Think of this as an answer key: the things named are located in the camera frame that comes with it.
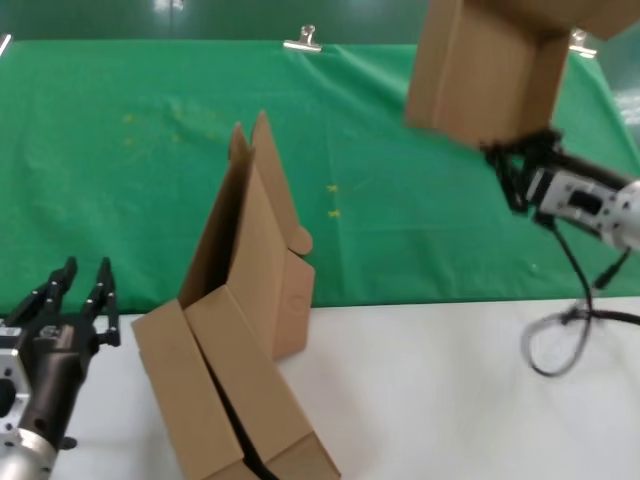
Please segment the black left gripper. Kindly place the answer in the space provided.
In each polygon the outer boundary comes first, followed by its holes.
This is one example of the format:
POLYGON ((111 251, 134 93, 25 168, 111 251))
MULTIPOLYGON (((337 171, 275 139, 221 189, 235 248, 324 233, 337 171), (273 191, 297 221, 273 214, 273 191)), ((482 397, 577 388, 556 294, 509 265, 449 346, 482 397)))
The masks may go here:
MULTIPOLYGON (((21 327, 40 314, 58 313, 76 273, 77 260, 69 257, 9 313, 4 325, 21 327)), ((91 325, 46 325, 36 331, 27 348, 32 360, 29 371, 32 393, 19 422, 21 429, 49 443, 62 443, 99 343, 120 345, 116 281, 107 257, 103 258, 96 283, 82 307, 82 316, 90 323, 101 314, 107 316, 107 328, 98 335, 91 325)))

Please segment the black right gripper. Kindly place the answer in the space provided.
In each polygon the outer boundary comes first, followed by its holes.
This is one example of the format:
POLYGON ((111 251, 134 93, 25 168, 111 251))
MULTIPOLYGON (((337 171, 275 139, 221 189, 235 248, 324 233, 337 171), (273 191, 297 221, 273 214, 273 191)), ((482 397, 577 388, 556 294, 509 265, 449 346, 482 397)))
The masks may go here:
POLYGON ((552 177, 557 173, 568 173, 601 184, 614 192, 631 184, 630 175, 564 153, 562 140, 561 131, 543 129, 518 138, 506 146, 492 144, 483 147, 485 161, 494 170, 512 213, 525 214, 528 202, 540 205, 552 177), (522 193, 521 170, 513 160, 515 156, 525 157, 522 182, 526 198, 522 193))

